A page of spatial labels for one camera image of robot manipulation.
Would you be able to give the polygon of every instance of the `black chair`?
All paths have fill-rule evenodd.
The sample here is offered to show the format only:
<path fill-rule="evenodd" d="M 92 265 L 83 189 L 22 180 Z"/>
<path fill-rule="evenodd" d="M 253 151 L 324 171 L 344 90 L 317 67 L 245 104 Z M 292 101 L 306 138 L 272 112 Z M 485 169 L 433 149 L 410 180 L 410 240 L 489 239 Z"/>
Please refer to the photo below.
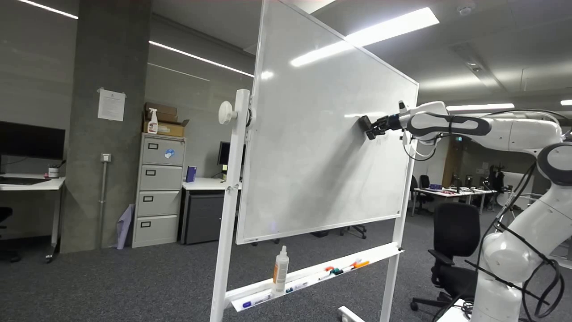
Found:
<path fill-rule="evenodd" d="M 13 215 L 13 210 L 11 210 L 11 208 L 0 208 L 0 224 L 2 224 L 4 221 L 8 221 L 11 215 Z M 22 260 L 22 258 L 20 258 L 18 253 L 15 253 L 15 251 L 2 251 L 2 249 L 0 249 L 0 262 L 17 264 L 17 262 L 20 262 L 20 260 Z"/>
<path fill-rule="evenodd" d="M 424 208 L 424 203 L 431 203 L 433 201 L 433 196 L 428 196 L 428 194 L 421 194 L 421 192 L 415 192 L 417 189 L 430 189 L 430 178 L 428 176 L 421 176 L 421 187 L 417 185 L 417 180 L 415 176 L 412 176 L 412 198 L 414 194 L 417 196 L 417 203 L 419 203 L 419 208 L 414 206 L 415 212 L 426 212 L 426 214 L 431 214 L 430 210 Z"/>
<path fill-rule="evenodd" d="M 456 257 L 471 257 L 481 239 L 480 210 L 471 205 L 444 203 L 435 214 L 435 242 L 433 258 L 437 260 L 431 269 L 431 282 L 442 289 L 437 301 L 419 299 L 412 301 L 412 310 L 417 312 L 419 305 L 447 308 L 456 299 L 474 301 L 478 273 L 455 265 Z"/>

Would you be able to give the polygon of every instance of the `shelf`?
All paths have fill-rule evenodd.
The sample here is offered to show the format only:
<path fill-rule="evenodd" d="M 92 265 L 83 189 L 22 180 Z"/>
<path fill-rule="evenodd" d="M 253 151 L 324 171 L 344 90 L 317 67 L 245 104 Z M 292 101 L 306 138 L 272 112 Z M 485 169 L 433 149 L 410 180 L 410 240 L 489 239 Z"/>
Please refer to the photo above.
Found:
<path fill-rule="evenodd" d="M 228 292 L 226 296 L 228 307 L 233 307 L 237 312 L 247 312 L 251 308 L 256 308 L 271 301 L 287 298 L 290 294 L 306 291 L 310 287 L 321 285 L 324 282 L 331 282 L 351 273 L 360 273 L 365 267 L 399 257 L 401 253 L 403 251 L 399 249 L 397 244 L 387 244 L 383 248 L 374 248 L 346 258 L 338 258 L 338 260 L 308 267 L 297 273 L 290 273 L 287 278 L 287 294 L 279 294 L 279 296 L 272 296 L 272 280 L 254 283 L 244 289 L 237 289 Z"/>

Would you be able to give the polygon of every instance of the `filing cabinet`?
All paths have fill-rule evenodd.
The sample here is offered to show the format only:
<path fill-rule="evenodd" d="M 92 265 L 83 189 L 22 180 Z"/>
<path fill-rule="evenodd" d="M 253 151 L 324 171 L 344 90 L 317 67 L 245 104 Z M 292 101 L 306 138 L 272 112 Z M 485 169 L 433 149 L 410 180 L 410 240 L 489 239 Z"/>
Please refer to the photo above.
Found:
<path fill-rule="evenodd" d="M 183 140 L 144 135 L 133 248 L 178 242 L 185 162 Z"/>

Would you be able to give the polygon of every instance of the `cabinet drawer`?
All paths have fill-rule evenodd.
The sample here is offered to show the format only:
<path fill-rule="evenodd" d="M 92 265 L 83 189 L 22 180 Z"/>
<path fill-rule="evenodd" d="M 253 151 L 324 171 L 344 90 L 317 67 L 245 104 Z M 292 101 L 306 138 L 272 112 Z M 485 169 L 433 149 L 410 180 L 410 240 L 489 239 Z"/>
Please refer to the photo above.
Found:
<path fill-rule="evenodd" d="M 183 167 L 144 165 L 140 190 L 181 192 Z"/>
<path fill-rule="evenodd" d="M 133 248 L 149 248 L 178 242 L 179 217 L 149 217 L 136 219 L 133 233 Z"/>
<path fill-rule="evenodd" d="M 144 140 L 144 146 L 142 146 L 142 164 L 183 165 L 185 146 L 183 142 L 147 138 Z"/>
<path fill-rule="evenodd" d="M 179 214 L 181 192 L 140 192 L 138 217 Z"/>

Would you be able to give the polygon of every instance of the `ceiling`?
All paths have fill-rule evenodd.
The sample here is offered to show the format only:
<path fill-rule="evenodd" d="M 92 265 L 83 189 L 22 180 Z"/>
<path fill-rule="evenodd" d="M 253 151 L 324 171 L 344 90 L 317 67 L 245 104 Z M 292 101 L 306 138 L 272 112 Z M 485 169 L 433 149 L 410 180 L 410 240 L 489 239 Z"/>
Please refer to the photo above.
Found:
<path fill-rule="evenodd" d="M 349 35 L 428 6 L 440 26 L 369 47 L 422 85 L 421 101 L 564 110 L 572 99 L 571 0 L 337 0 L 315 17 Z M 262 0 L 156 0 L 154 11 L 256 53 Z"/>

